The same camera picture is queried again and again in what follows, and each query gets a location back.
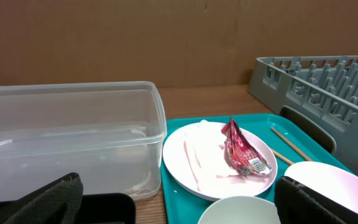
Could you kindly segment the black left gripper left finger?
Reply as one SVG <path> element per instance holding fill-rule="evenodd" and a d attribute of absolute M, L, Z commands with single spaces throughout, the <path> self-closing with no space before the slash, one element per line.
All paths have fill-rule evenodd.
<path fill-rule="evenodd" d="M 72 172 L 0 208 L 0 224 L 74 223 L 83 184 Z"/>

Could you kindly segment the grey white bowl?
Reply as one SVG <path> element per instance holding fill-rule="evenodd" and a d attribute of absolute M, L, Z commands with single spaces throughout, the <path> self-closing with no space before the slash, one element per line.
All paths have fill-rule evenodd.
<path fill-rule="evenodd" d="M 280 224 L 277 208 L 268 200 L 235 196 L 212 203 L 198 224 Z"/>

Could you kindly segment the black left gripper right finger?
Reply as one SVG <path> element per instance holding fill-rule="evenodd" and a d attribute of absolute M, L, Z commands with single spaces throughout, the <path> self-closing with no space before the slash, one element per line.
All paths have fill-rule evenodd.
<path fill-rule="evenodd" d="M 275 184 L 274 204 L 281 224 L 358 224 L 358 213 L 287 176 Z"/>

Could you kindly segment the white napkin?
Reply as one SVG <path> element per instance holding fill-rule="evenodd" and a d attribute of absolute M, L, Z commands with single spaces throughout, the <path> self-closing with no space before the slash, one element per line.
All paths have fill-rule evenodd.
<path fill-rule="evenodd" d="M 225 140 L 221 128 L 207 120 L 185 133 L 186 156 L 201 192 L 216 188 L 219 179 L 239 175 L 226 161 Z"/>

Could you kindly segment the pink white bowl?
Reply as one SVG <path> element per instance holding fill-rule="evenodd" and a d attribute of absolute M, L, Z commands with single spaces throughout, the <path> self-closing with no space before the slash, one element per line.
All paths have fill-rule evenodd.
<path fill-rule="evenodd" d="M 358 176 L 322 162 L 291 165 L 285 176 L 358 214 Z"/>

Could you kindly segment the large white plate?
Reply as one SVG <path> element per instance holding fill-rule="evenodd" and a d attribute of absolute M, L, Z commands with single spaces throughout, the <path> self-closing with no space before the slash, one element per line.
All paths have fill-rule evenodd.
<path fill-rule="evenodd" d="M 244 176 L 229 162 L 226 137 L 221 132 L 224 126 L 224 123 L 202 120 L 175 129 L 163 145 L 165 167 L 184 189 L 210 201 L 266 192 L 278 174 L 272 150 L 261 138 L 242 128 L 244 137 L 272 168 L 266 177 Z"/>

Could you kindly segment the wooden chopstick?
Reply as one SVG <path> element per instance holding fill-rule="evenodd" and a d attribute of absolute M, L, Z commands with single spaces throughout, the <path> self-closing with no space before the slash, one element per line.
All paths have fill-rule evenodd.
<path fill-rule="evenodd" d="M 278 132 L 275 128 L 271 127 L 271 130 L 280 137 L 283 141 L 285 141 L 297 154 L 299 154 L 304 160 L 312 161 L 312 159 L 307 156 L 301 149 L 295 146 L 290 140 L 288 140 L 283 134 Z"/>
<path fill-rule="evenodd" d="M 273 149 L 271 149 L 271 151 L 274 153 L 276 158 L 279 158 L 281 161 L 283 161 L 284 163 L 288 164 L 289 166 L 294 164 L 294 162 L 292 162 L 291 160 L 287 159 L 285 156 L 281 155 L 277 151 L 275 151 Z"/>

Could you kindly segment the red sauce packet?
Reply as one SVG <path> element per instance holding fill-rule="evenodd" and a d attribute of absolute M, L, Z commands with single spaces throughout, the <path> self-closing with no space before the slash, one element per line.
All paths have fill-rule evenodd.
<path fill-rule="evenodd" d="M 232 116 L 221 132 L 226 136 L 224 142 L 226 154 L 238 173 L 244 176 L 257 175 L 259 177 L 268 177 L 272 173 L 273 170 L 268 162 L 242 134 Z"/>

